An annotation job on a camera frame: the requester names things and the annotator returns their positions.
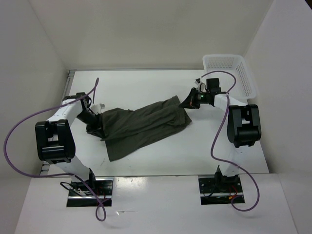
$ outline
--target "white wall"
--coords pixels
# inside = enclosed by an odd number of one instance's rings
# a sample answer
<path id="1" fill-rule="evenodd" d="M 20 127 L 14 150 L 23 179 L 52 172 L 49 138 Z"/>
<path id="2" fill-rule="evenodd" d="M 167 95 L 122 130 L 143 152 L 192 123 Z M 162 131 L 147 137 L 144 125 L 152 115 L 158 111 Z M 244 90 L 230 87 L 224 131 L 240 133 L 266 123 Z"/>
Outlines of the white wall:
<path id="1" fill-rule="evenodd" d="M 245 59 L 258 87 L 262 147 L 279 175 L 297 230 L 311 233 L 312 10 L 274 0 Z"/>
<path id="2" fill-rule="evenodd" d="M 67 72 L 28 1 L 0 1 L 0 32 L 0 142 L 3 143 L 18 120 L 60 103 Z M 9 140 L 10 158 L 23 171 L 39 172 L 41 162 L 36 152 L 34 126 L 47 116 L 27 121 Z M 7 165 L 2 154 L 1 233 L 14 232 L 29 182 L 29 178 Z"/>
<path id="3" fill-rule="evenodd" d="M 71 69 L 202 68 L 244 54 L 272 0 L 30 0 Z"/>

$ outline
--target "purple cable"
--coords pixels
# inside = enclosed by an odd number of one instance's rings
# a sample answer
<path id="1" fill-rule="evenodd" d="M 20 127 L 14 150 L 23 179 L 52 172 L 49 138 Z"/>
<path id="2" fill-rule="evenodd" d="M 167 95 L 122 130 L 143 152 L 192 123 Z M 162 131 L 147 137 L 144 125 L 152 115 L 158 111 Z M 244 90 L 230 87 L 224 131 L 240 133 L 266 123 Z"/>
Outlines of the purple cable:
<path id="1" fill-rule="evenodd" d="M 63 105 L 60 105 L 60 106 L 56 106 L 56 107 L 51 107 L 51 108 L 48 108 L 48 109 L 45 109 L 45 110 L 42 110 L 42 111 L 38 111 L 36 113 L 33 113 L 25 118 L 23 118 L 22 120 L 20 120 L 18 123 L 16 123 L 8 132 L 8 134 L 6 135 L 5 137 L 5 140 L 4 140 L 4 143 L 3 143 L 3 154 L 4 154 L 4 157 L 5 157 L 5 160 L 7 161 L 7 163 L 10 165 L 10 167 L 13 168 L 13 170 L 15 170 L 16 172 L 22 174 L 23 176 L 27 176 L 27 177 L 33 177 L 33 178 L 48 178 L 48 177 L 55 177 L 55 176 L 74 176 L 76 177 L 78 180 L 80 180 L 84 186 L 86 186 L 86 188 L 92 193 L 92 195 L 96 198 L 96 200 L 98 201 L 98 207 L 96 209 L 96 218 L 98 221 L 104 221 L 106 219 L 106 211 L 105 211 L 105 208 L 104 208 L 104 205 L 103 205 L 103 202 L 105 202 L 106 200 L 104 201 L 101 201 L 98 196 L 95 194 L 95 192 L 93 192 L 93 190 L 89 187 L 89 185 L 83 181 L 83 179 L 81 179 L 79 176 L 77 175 L 74 175 L 72 173 L 60 173 L 60 174 L 53 174 L 53 175 L 32 175 L 32 174 L 28 174 L 28 173 L 25 173 L 25 172 L 22 172 L 20 169 L 18 169 L 17 167 L 15 167 L 13 165 L 13 163 L 10 161 L 9 159 L 9 156 L 8 156 L 8 153 L 7 153 L 7 143 L 8 143 L 8 140 L 9 140 L 9 137 L 11 136 L 11 134 L 13 133 L 13 131 L 23 122 L 25 122 L 26 120 L 30 119 L 31 117 L 33 116 L 36 116 L 36 115 L 39 115 L 39 114 L 42 114 L 44 112 L 47 112 L 47 111 L 52 111 L 54 109 L 58 109 L 58 108 L 61 108 L 61 107 L 64 107 L 64 106 L 67 106 L 69 104 L 72 104 L 74 102 L 77 102 L 77 101 L 80 101 L 82 99 L 84 99 L 85 97 L 87 97 L 88 95 L 90 95 L 92 92 L 95 93 L 95 90 L 97 88 L 97 85 L 98 85 L 98 78 L 96 80 L 96 83 L 93 87 L 93 89 L 91 89 L 90 92 L 88 92 L 86 95 L 74 100 L 74 101 L 71 101 L 71 102 L 68 102 L 66 104 L 63 104 Z M 98 209 L 99 207 L 102 207 L 103 211 L 104 211 L 104 218 L 103 219 L 100 219 L 98 217 Z"/>
<path id="2" fill-rule="evenodd" d="M 255 202 L 255 204 L 254 204 L 253 206 L 251 206 L 251 207 L 248 208 L 248 209 L 240 209 L 240 208 L 237 208 L 237 207 L 234 205 L 233 202 L 234 202 L 234 200 L 235 200 L 236 198 L 238 198 L 238 197 L 240 197 L 240 196 L 242 196 L 242 195 L 238 195 L 238 196 L 236 196 L 236 197 L 234 197 L 234 198 L 231 199 L 231 205 L 234 207 L 234 209 L 236 209 L 236 210 L 238 210 L 238 211 L 242 211 L 242 212 L 251 211 L 253 208 L 255 208 L 255 207 L 258 205 L 259 200 L 260 200 L 260 190 L 259 190 L 258 184 L 257 184 L 257 182 L 255 181 L 254 177 L 253 177 L 247 170 L 245 170 L 244 168 L 242 168 L 242 167 L 239 166 L 238 164 L 236 164 L 236 163 L 234 163 L 234 162 L 232 162 L 232 161 L 225 160 L 225 159 L 221 159 L 221 158 L 217 158 L 217 157 L 214 156 L 215 143 L 216 143 L 216 141 L 217 141 L 217 139 L 218 139 L 218 137 L 219 137 L 219 135 L 220 135 L 220 132 L 221 132 L 221 130 L 222 130 L 222 127 L 223 127 L 223 125 L 224 125 L 224 123 L 225 123 L 226 117 L 227 117 L 228 112 L 229 112 L 229 107 L 230 107 L 229 92 L 230 92 L 230 91 L 234 88 L 234 86 L 236 85 L 236 78 L 235 78 L 235 76 L 234 76 L 233 74 L 231 74 L 231 73 L 229 73 L 229 72 L 225 72 L 225 71 L 212 71 L 212 72 L 208 72 L 208 73 L 202 75 L 201 78 L 203 78 L 203 77 L 205 77 L 206 75 L 209 75 L 209 74 L 211 74 L 211 73 L 215 73 L 215 72 L 222 72 L 222 73 L 226 73 L 226 74 L 232 76 L 232 77 L 234 78 L 234 84 L 233 84 L 233 85 L 231 86 L 231 88 L 229 88 L 228 91 L 226 92 L 226 97 L 227 97 L 227 100 L 228 100 L 227 106 L 226 106 L 226 111 L 225 111 L 223 120 L 222 120 L 222 122 L 221 122 L 221 124 L 220 124 L 220 127 L 219 127 L 219 129 L 218 129 L 218 131 L 217 131 L 217 133 L 216 133 L 216 135 L 215 135 L 215 137 L 214 137 L 214 141 L 213 141 L 213 143 L 212 143 L 212 145 L 211 145 L 210 155 L 211 155 L 211 157 L 212 157 L 213 159 L 215 159 L 215 160 L 217 160 L 217 161 L 220 161 L 220 162 L 227 162 L 227 163 L 229 163 L 229 164 L 232 164 L 232 165 L 236 166 L 237 168 L 243 170 L 243 171 L 244 171 L 247 175 L 249 175 L 249 177 L 252 179 L 252 181 L 253 181 L 253 183 L 254 183 L 256 189 L 257 189 L 257 200 L 256 200 L 256 202 Z"/>

